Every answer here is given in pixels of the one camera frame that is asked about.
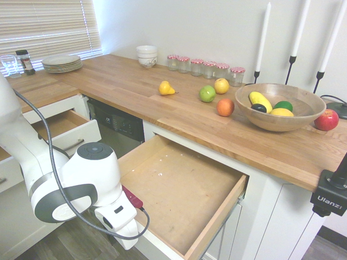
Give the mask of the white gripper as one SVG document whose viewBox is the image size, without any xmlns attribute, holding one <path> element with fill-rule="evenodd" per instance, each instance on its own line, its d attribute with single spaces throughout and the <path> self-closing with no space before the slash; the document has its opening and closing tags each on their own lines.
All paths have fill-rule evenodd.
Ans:
<svg viewBox="0 0 347 260">
<path fill-rule="evenodd" d="M 118 199 L 112 205 L 98 207 L 94 213 L 108 231 L 124 237 L 139 234 L 134 219 L 137 211 L 128 199 Z"/>
</svg>

